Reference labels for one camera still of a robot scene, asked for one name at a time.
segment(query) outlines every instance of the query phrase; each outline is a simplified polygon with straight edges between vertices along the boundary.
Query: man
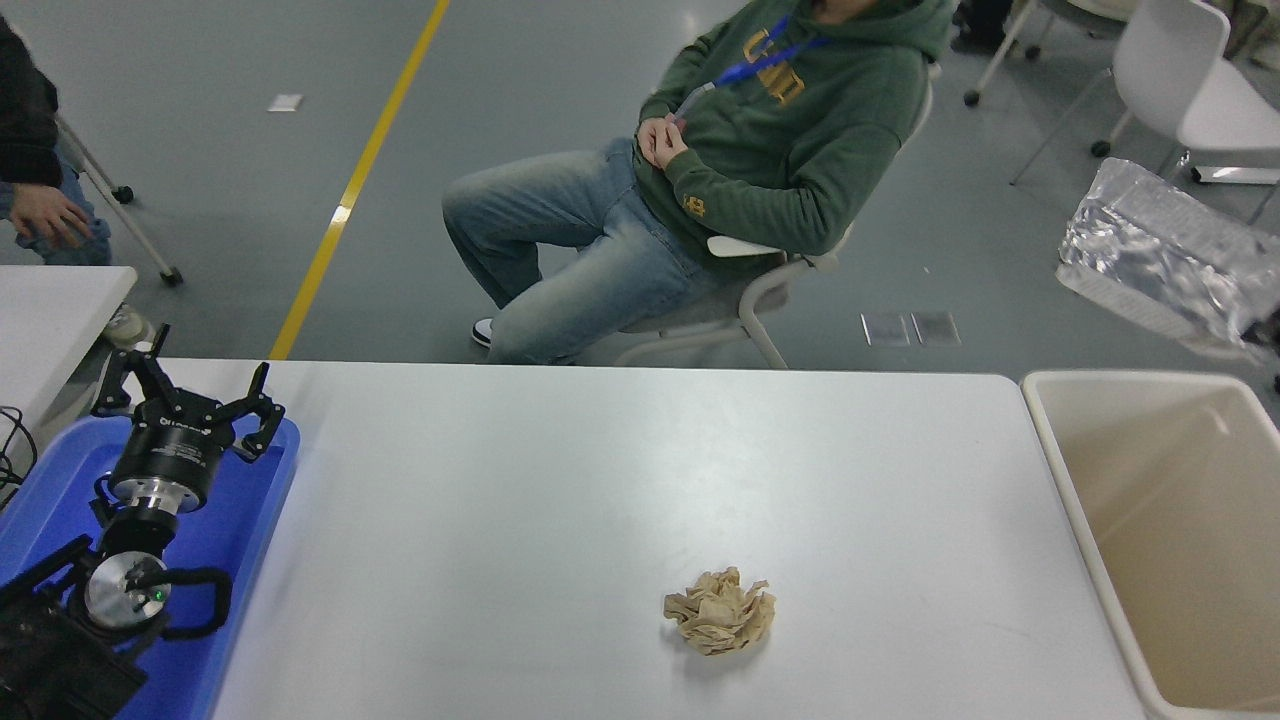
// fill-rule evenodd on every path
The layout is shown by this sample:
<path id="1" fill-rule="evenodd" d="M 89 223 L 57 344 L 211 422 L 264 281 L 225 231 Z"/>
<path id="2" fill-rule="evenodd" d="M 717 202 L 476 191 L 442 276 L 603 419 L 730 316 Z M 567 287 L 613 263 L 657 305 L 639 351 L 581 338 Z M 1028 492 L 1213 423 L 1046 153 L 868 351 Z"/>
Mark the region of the man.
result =
<path id="1" fill-rule="evenodd" d="M 768 261 L 714 258 L 713 234 L 829 250 L 910 133 L 950 14 L 947 0 L 754 0 L 676 56 L 635 138 L 454 183 L 445 228 L 500 309 L 472 331 L 489 361 L 571 363 Z M 581 252 L 543 278 L 539 242 Z"/>
<path id="2" fill-rule="evenodd" d="M 1014 0 L 963 0 L 954 20 L 960 32 L 951 49 L 969 55 L 995 55 L 1005 41 L 1005 20 Z"/>
<path id="3" fill-rule="evenodd" d="M 111 228 L 93 217 L 76 170 L 58 149 L 56 113 L 58 90 L 0 17 L 0 218 L 18 229 L 18 245 L 46 265 L 109 265 Z M 151 332 L 122 304 L 102 336 L 132 347 Z"/>

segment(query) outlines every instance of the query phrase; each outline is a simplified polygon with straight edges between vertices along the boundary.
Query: plastic tray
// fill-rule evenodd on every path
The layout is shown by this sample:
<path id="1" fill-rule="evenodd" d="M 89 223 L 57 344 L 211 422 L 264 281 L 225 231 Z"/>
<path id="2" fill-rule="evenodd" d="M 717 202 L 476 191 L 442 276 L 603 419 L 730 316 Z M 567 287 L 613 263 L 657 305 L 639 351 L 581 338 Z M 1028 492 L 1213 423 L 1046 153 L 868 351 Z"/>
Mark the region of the plastic tray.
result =
<path id="1" fill-rule="evenodd" d="M 1253 391 L 1060 370 L 1023 393 L 1148 716 L 1280 720 L 1280 432 Z"/>
<path id="2" fill-rule="evenodd" d="M 241 420 L 237 430 L 253 432 L 256 420 Z M 131 428 L 128 418 L 84 418 L 50 443 L 0 515 L 0 583 L 77 536 L 90 536 L 96 546 L 101 528 L 88 505 L 95 497 L 93 482 L 115 466 Z M 138 666 L 150 678 L 116 717 L 204 720 L 210 715 L 253 580 L 293 482 L 297 451 L 298 428 L 285 419 L 256 462 L 227 454 L 205 507 L 178 516 L 178 534 L 165 550 L 165 564 L 216 566 L 230 574 L 230 616 L 212 635 L 159 641 L 142 653 Z M 211 607 L 212 591 L 205 587 L 177 588 L 166 606 L 174 626 L 204 623 Z"/>

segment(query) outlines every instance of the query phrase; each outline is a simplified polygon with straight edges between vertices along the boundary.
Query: lanyard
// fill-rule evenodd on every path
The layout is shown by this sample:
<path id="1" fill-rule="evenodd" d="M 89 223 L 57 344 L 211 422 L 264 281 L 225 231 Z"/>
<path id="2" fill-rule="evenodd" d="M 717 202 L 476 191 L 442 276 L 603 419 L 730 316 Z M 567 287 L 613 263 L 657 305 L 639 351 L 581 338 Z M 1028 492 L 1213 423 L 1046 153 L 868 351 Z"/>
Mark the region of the lanyard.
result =
<path id="1" fill-rule="evenodd" d="M 782 37 L 782 33 L 786 32 L 787 24 L 790 22 L 791 22 L 790 14 L 782 15 L 782 19 L 778 20 L 778 23 L 773 26 L 772 29 L 769 29 L 771 45 L 773 44 L 774 40 L 780 40 Z M 680 104 L 680 108 L 675 113 L 676 119 L 678 120 L 684 118 L 685 114 L 689 113 L 689 109 L 694 106 L 694 102 L 696 102 L 699 97 L 710 92 L 712 90 L 716 90 L 717 87 L 723 87 L 726 85 L 733 85 L 735 82 L 741 82 L 759 73 L 760 70 L 765 70 L 774 65 L 781 65 L 782 63 L 791 60 L 792 58 L 804 53 L 805 50 L 810 50 L 813 47 L 820 47 L 823 45 L 827 45 L 828 42 L 831 42 L 831 38 L 828 37 L 815 37 L 809 42 L 801 45 L 792 45 L 791 47 L 787 47 L 786 50 L 782 50 L 776 55 L 767 55 L 756 60 L 744 60 L 741 63 L 737 63 L 736 65 L 721 73 L 721 76 L 714 81 L 695 87 L 694 91 L 689 94 L 689 97 L 686 97 L 685 101 Z"/>
<path id="2" fill-rule="evenodd" d="M 773 29 L 769 31 L 771 45 L 776 38 L 777 40 L 782 38 L 782 33 L 786 32 L 787 23 L 790 22 L 791 22 L 791 15 L 786 14 L 782 15 L 782 19 L 778 20 L 778 24 L 773 26 Z M 813 47 L 820 47 L 823 45 L 827 45 L 828 42 L 831 42 L 829 37 L 815 37 L 803 45 L 792 45 L 791 47 L 782 50 L 777 55 L 768 55 L 755 61 L 744 60 L 721 73 L 721 77 L 716 78 L 716 82 L 713 85 L 716 85 L 717 87 L 722 87 L 726 85 L 732 85 L 735 82 L 741 82 L 760 70 L 772 68 L 773 65 L 781 65 L 782 63 L 786 63 L 787 60 L 795 58 L 796 55 L 804 53 L 805 50 L 810 50 Z"/>

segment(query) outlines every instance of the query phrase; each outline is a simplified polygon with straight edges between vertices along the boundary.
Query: clear plastic bag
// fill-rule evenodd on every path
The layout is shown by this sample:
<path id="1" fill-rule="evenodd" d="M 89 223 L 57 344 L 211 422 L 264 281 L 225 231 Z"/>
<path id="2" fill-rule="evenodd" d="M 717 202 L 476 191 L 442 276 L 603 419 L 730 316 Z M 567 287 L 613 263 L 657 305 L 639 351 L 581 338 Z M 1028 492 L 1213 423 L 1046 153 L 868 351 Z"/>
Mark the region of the clear plastic bag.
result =
<path id="1" fill-rule="evenodd" d="M 1257 329 L 1280 309 L 1280 238 L 1134 163 L 1102 161 L 1060 255 L 1062 284 L 1197 352 L 1262 361 L 1277 351 Z"/>

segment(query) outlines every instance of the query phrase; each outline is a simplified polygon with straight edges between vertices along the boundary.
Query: hand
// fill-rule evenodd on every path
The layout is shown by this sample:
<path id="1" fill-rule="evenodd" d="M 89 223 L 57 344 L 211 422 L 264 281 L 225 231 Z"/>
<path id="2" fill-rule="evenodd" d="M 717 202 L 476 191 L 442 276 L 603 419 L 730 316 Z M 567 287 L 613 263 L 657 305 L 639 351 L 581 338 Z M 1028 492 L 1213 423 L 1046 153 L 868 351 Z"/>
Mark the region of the hand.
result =
<path id="1" fill-rule="evenodd" d="M 56 187 L 15 182 L 9 222 L 23 237 L 40 236 L 50 246 L 59 249 L 79 247 L 79 238 L 90 234 L 91 219 Z"/>
<path id="2" fill-rule="evenodd" d="M 640 154 L 654 168 L 663 169 L 664 167 L 658 164 L 658 138 L 666 135 L 666 126 L 672 122 L 684 132 L 685 120 L 676 120 L 676 115 L 671 113 L 667 113 L 666 118 L 649 118 L 640 123 L 640 129 L 636 131 L 636 140 L 640 142 Z"/>
<path id="3" fill-rule="evenodd" d="M 680 135 L 680 126 L 668 119 L 657 133 L 653 164 L 666 172 L 667 165 L 676 159 L 676 155 L 680 155 L 685 150 L 689 150 L 689 146 L 685 145 L 685 138 Z"/>

